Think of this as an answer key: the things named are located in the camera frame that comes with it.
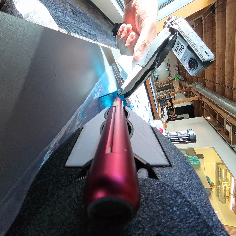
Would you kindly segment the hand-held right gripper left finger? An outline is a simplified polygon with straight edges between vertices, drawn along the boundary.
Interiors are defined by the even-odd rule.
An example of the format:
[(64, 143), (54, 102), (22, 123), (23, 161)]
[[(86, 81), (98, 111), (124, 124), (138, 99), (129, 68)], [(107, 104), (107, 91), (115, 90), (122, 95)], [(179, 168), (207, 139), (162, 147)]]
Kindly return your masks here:
[(107, 110), (102, 110), (83, 126), (66, 161), (66, 167), (83, 168), (91, 163), (100, 140), (100, 128), (105, 121)]

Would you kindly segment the blue metal bracket assembly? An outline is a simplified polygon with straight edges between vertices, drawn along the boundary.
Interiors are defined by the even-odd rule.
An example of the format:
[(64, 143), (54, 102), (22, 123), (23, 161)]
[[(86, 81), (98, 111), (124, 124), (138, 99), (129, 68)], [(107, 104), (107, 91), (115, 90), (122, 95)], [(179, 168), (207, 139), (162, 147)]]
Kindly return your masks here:
[(100, 104), (102, 105), (102, 107), (104, 107), (104, 108), (105, 107), (110, 107), (112, 102), (113, 102), (113, 100), (115, 98), (119, 97), (119, 98), (122, 99), (124, 106), (127, 106), (130, 109), (133, 109), (134, 105), (132, 105), (131, 102), (128, 101), (128, 99), (126, 98), (125, 95), (118, 96), (118, 91), (119, 90), (116, 90), (116, 91), (114, 91), (112, 93), (106, 94), (104, 96), (100, 96), (98, 98), (98, 100), (99, 100)]

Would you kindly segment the black ribbed cylinder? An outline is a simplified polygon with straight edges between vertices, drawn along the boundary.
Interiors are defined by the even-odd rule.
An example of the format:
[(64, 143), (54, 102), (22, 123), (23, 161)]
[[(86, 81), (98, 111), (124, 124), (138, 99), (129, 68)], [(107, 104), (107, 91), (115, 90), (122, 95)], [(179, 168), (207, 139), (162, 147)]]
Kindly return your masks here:
[(163, 135), (174, 144), (180, 143), (196, 143), (196, 135), (193, 129), (185, 131), (175, 131), (163, 133)]

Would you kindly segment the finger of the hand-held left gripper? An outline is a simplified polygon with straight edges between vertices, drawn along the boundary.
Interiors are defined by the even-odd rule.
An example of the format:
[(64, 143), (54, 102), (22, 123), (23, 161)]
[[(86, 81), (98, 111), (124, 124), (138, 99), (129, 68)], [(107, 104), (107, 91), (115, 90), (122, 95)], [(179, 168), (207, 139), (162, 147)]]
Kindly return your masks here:
[(156, 37), (149, 50), (143, 58), (137, 63), (141, 66), (140, 72), (135, 75), (135, 81), (131, 82), (132, 88), (127, 92), (131, 96), (145, 81), (152, 72), (158, 68), (166, 58), (169, 51), (173, 48), (176, 37)]
[(176, 41), (176, 33), (161, 31), (153, 43), (144, 53), (140, 61), (134, 56), (122, 55), (118, 58), (118, 65), (122, 68), (121, 77), (127, 76), (118, 96), (130, 96), (134, 93), (164, 61)]

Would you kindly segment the silver ventilation duct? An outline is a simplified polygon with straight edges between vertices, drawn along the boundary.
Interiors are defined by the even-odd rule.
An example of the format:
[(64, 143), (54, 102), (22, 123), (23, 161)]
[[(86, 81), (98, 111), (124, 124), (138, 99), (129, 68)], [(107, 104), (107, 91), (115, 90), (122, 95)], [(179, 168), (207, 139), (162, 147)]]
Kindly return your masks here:
[(203, 86), (202, 83), (196, 82), (192, 83), (191, 87), (196, 91), (200, 92), (202, 95), (207, 97), (209, 100), (217, 104), (220, 108), (227, 111), (230, 115), (236, 118), (236, 103), (229, 100), (228, 98), (217, 94), (214, 91)]

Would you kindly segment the clear plastic bag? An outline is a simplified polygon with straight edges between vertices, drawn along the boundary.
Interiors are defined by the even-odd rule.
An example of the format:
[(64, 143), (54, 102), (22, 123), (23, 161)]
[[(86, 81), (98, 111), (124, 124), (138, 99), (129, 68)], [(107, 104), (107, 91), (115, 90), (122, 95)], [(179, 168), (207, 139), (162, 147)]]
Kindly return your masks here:
[(99, 81), (85, 99), (84, 103), (76, 110), (75, 114), (66, 123), (49, 145), (34, 159), (30, 166), (23, 172), (19, 180), (13, 185), (0, 203), (0, 227), (9, 228), (19, 213), (25, 196), (36, 174), (52, 155), (73, 132), (82, 128), (105, 108), (98, 98), (112, 93), (120, 88), (123, 81), (115, 63), (102, 75)]

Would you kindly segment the printed instruction manual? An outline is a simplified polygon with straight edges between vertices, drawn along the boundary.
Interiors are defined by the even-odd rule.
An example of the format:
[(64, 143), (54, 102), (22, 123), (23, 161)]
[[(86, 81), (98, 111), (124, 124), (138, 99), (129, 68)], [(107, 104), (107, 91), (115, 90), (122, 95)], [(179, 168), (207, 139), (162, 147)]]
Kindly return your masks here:
[(140, 86), (129, 98), (134, 105), (133, 110), (138, 114), (138, 116), (152, 125), (154, 119), (144, 84)]

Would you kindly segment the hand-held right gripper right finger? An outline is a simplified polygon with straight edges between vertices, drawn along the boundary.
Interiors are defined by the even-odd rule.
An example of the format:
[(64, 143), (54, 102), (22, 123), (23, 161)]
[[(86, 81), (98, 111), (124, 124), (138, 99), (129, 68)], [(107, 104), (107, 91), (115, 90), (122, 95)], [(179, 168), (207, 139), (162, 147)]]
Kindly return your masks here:
[(166, 155), (152, 129), (146, 121), (140, 118), (130, 108), (127, 121), (132, 127), (131, 146), (134, 156), (144, 164), (150, 166), (169, 166)]

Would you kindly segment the person's left hand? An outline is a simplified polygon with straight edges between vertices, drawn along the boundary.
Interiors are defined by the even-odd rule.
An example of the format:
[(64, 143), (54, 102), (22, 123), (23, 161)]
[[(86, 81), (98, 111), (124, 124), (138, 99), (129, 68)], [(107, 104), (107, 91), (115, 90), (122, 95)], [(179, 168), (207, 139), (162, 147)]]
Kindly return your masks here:
[(157, 36), (157, 0), (124, 0), (123, 24), (116, 35), (121, 55), (139, 61)]

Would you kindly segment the red electric screwdriver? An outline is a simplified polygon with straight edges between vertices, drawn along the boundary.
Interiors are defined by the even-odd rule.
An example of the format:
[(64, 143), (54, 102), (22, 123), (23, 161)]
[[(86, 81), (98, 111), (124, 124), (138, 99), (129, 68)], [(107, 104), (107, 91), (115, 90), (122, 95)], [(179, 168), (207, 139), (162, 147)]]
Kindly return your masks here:
[(111, 105), (84, 188), (83, 202), (95, 221), (126, 223), (140, 204), (140, 188), (125, 109)]

